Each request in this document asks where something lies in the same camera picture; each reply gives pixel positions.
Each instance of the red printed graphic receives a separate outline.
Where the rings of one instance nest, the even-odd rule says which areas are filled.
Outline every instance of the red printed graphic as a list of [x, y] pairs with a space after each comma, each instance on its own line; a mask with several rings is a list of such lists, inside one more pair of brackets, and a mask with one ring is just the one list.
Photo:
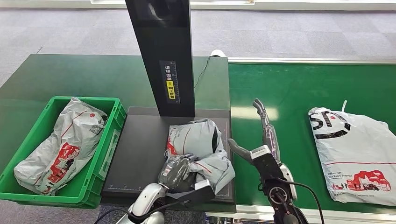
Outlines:
[[166, 149], [168, 151], [170, 151], [171, 155], [177, 155], [177, 152], [175, 150], [175, 147], [172, 145], [172, 143], [170, 142], [170, 137], [168, 138], [168, 143], [166, 144]]
[[344, 185], [343, 184], [341, 184], [342, 185], [342, 187], [340, 187], [340, 186], [338, 186], [337, 184], [333, 184], [333, 189], [334, 190], [343, 190], [344, 189]]
[[360, 171], [353, 180], [346, 180], [347, 188], [354, 191], [382, 190], [390, 191], [390, 183], [379, 170]]
[[[72, 146], [67, 142], [63, 144], [61, 150], [59, 150], [58, 156], [50, 167], [52, 174], [49, 175], [47, 178], [50, 181], [48, 183], [49, 185], [54, 185], [55, 183], [58, 183], [61, 179], [63, 179], [70, 166], [73, 164], [74, 159], [78, 156], [79, 153], [79, 147]], [[43, 193], [47, 194], [50, 189], [51, 186], [47, 186], [47, 189], [43, 191]]]

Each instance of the black vertical stand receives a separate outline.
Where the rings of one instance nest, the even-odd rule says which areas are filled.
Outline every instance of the black vertical stand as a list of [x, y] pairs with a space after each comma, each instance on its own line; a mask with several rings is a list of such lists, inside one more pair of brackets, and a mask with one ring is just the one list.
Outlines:
[[160, 116], [195, 117], [189, 0], [126, 0]]

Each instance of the gray carpet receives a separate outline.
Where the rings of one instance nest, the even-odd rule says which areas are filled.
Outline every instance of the gray carpet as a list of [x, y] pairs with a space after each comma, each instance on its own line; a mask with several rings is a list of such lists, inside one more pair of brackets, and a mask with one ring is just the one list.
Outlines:
[[[193, 54], [231, 57], [396, 59], [396, 14], [191, 12]], [[138, 55], [125, 9], [0, 9], [0, 86], [32, 53]], [[91, 224], [95, 210], [0, 201], [2, 223]], [[121, 214], [107, 219], [107, 223]], [[167, 223], [201, 224], [203, 213], [169, 212]]]

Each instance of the yellow sticker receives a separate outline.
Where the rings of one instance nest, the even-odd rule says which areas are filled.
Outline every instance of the yellow sticker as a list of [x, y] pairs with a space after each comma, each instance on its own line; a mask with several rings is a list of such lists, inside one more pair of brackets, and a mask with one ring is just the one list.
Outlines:
[[169, 99], [176, 99], [175, 87], [173, 86], [173, 81], [166, 81], [166, 87], [168, 89]]

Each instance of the robotic hand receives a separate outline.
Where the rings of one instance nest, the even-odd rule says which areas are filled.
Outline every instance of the robotic hand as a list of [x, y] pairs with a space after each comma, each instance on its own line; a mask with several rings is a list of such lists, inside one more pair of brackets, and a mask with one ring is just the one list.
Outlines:
[[[170, 194], [167, 187], [151, 183], [140, 193], [139, 197], [129, 207], [129, 214], [125, 214], [117, 224], [164, 224], [164, 213], [167, 207], [175, 204], [183, 204], [189, 208], [195, 204], [212, 200], [215, 197], [214, 191], [208, 180], [203, 180], [195, 184], [194, 190]], [[165, 205], [154, 208], [157, 200], [163, 199]]]
[[[276, 224], [308, 224], [304, 214], [293, 204], [293, 200], [297, 200], [294, 184], [305, 185], [294, 183], [291, 172], [285, 164], [281, 163], [276, 132], [269, 123], [264, 105], [259, 99], [255, 99], [253, 106], [261, 117], [263, 145], [248, 151], [238, 146], [233, 139], [229, 139], [228, 144], [234, 153], [245, 159], [259, 171], [261, 180], [259, 186], [262, 185], [261, 190], [274, 208], [274, 222]], [[320, 206], [319, 212], [322, 223], [324, 223]]]
[[188, 163], [195, 160], [193, 154], [169, 157], [159, 174], [159, 183], [147, 185], [117, 224], [164, 224], [166, 208], [179, 203], [188, 208], [212, 200], [215, 194], [208, 180], [196, 183], [194, 190], [170, 193], [171, 189], [181, 185]]

